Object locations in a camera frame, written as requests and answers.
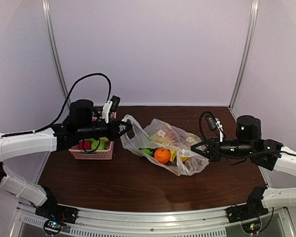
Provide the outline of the clear plastic bag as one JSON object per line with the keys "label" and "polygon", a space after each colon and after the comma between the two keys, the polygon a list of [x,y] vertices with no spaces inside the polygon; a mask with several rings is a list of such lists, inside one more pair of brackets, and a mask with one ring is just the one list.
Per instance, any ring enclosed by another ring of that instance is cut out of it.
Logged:
{"label": "clear plastic bag", "polygon": [[209,164],[207,158],[190,149],[201,142],[197,135],[156,118],[145,128],[131,115],[125,115],[122,120],[133,127],[132,138],[128,134],[121,137],[123,148],[131,153],[145,157],[177,176],[200,173]]}

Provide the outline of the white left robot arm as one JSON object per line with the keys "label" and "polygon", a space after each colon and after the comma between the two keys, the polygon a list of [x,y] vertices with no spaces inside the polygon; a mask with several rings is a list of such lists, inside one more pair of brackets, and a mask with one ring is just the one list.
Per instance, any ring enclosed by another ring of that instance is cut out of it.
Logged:
{"label": "white left robot arm", "polygon": [[62,123],[49,125],[42,131],[0,133],[0,189],[41,206],[50,219],[57,219],[61,208],[53,202],[47,189],[13,173],[4,167],[3,161],[28,154],[68,150],[90,138],[106,137],[114,141],[132,129],[131,124],[111,117],[118,104],[118,101],[107,101],[101,117],[93,120],[93,102],[80,99],[71,103],[69,114]]}

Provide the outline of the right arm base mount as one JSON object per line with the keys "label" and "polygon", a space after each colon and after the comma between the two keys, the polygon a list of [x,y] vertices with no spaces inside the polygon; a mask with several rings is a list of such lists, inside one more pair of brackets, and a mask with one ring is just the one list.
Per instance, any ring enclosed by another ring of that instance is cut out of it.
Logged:
{"label": "right arm base mount", "polygon": [[241,229],[249,235],[257,235],[262,230],[263,215],[269,213],[268,209],[257,207],[255,204],[232,205],[226,210],[229,223],[240,222]]}

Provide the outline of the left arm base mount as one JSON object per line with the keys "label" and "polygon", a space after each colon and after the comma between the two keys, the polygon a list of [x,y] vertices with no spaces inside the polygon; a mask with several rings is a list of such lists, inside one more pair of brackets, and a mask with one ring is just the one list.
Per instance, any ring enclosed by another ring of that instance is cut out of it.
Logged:
{"label": "left arm base mount", "polygon": [[49,236],[59,234],[67,224],[75,224],[78,209],[68,206],[55,205],[54,207],[42,207],[32,205],[36,209],[35,214],[44,217],[43,230]]}

